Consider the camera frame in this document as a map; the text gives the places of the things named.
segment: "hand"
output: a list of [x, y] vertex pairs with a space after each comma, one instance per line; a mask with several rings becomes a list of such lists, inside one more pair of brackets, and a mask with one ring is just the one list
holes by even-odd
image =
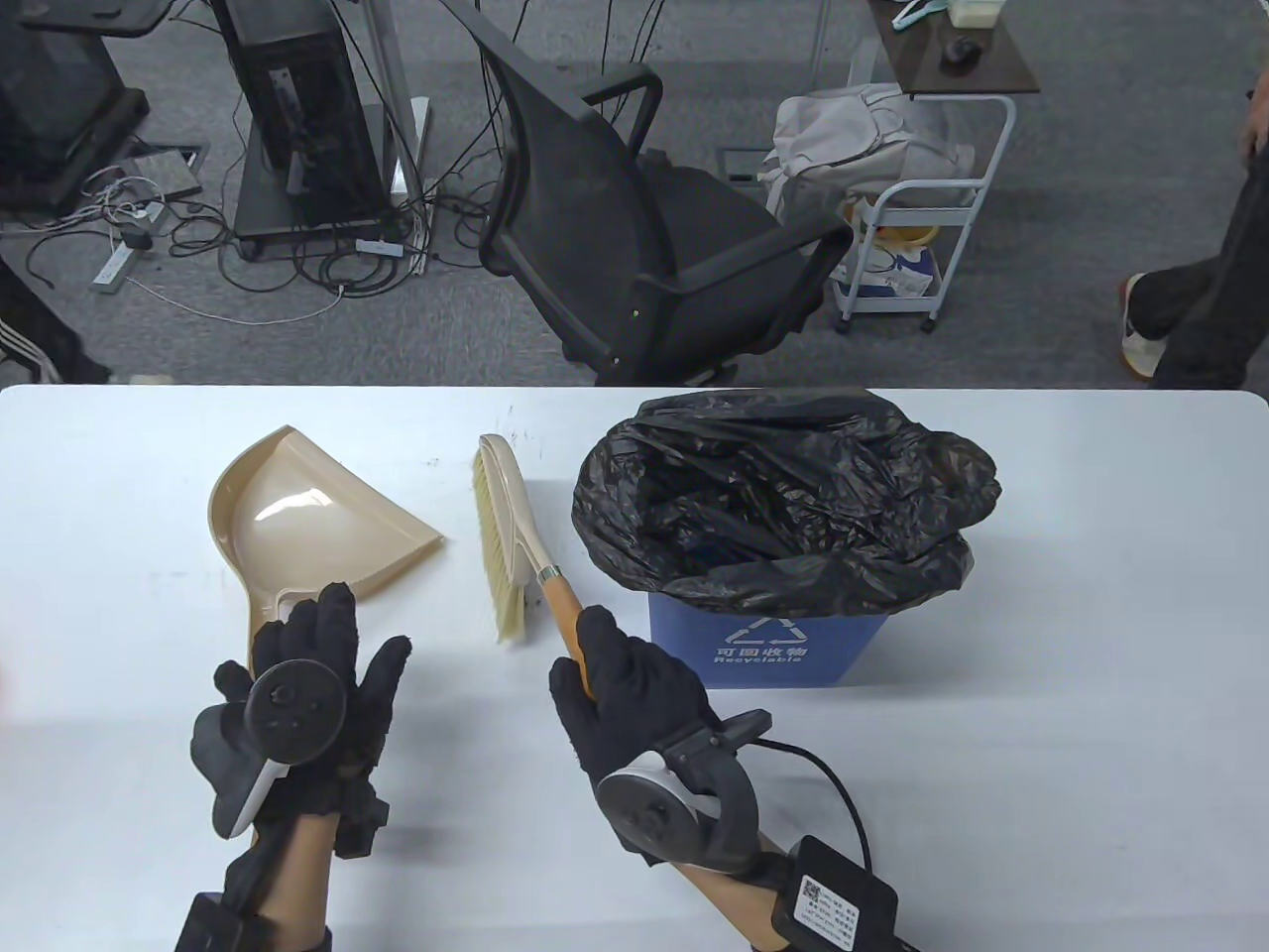
[[[298, 603], [286, 622], [269, 622], [256, 633], [251, 645], [256, 674], [282, 661], [310, 659], [331, 669], [348, 693], [339, 737], [321, 757], [293, 767], [287, 777], [273, 784], [256, 814], [258, 821], [334, 812], [357, 819], [355, 814], [376, 802], [367, 778], [378, 764], [392, 722], [392, 701], [410, 656], [410, 640], [405, 636], [388, 638], [367, 665], [360, 685], [357, 683], [358, 641], [357, 603], [344, 583], [327, 585], [317, 602]], [[236, 661], [217, 668], [214, 680], [231, 704], [245, 701], [253, 684], [250, 673]], [[345, 824], [340, 826], [341, 835], [349, 833]]]
[[689, 725], [722, 726], [695, 671], [656, 645], [626, 635], [607, 608], [581, 613], [577, 642], [595, 699], [586, 696], [581, 669], [570, 658], [551, 669], [551, 697], [593, 788]]
[[1269, 70], [1260, 74], [1256, 90], [1251, 94], [1251, 108], [1242, 128], [1240, 146], [1244, 165], [1250, 165], [1266, 143], [1269, 143]]

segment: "person's leg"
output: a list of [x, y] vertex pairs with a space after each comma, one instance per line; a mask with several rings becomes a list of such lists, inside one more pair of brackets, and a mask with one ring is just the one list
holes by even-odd
[[1212, 288], [1202, 306], [1169, 335], [1152, 386], [1237, 390], [1265, 336], [1269, 336], [1269, 150], [1251, 162]]
[[1155, 376], [1167, 335], [1198, 307], [1204, 307], [1216, 284], [1221, 260], [1208, 258], [1180, 268], [1133, 274], [1119, 288], [1123, 320], [1121, 352], [1134, 377]]
[[[66, 383], [105, 383], [110, 371], [84, 353], [79, 334], [67, 327], [34, 291], [0, 260], [0, 345], [39, 378]], [[56, 377], [49, 373], [49, 367]]]

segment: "computer mouse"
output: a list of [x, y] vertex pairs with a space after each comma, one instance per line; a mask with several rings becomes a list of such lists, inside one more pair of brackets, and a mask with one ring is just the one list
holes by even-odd
[[982, 58], [982, 43], [973, 37], [959, 36], [943, 47], [943, 62], [958, 70], [970, 70]]

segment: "black garbage bag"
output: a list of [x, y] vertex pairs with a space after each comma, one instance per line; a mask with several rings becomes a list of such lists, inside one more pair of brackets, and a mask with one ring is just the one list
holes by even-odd
[[893, 614], [961, 588], [959, 531], [999, 496], [978, 446], [868, 391], [703, 391], [608, 432], [572, 524], [627, 589], [728, 614]]

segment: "white backpack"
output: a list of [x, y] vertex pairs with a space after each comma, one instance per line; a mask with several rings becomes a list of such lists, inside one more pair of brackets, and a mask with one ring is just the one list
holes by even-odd
[[[909, 179], [963, 179], [973, 171], [973, 146], [953, 127], [944, 103], [914, 100], [896, 84], [869, 83], [827, 89], [780, 103], [775, 114], [774, 149], [763, 164], [766, 208], [786, 218], [782, 206], [789, 182], [820, 190], [876, 198]], [[923, 203], [962, 204], [957, 190]]]

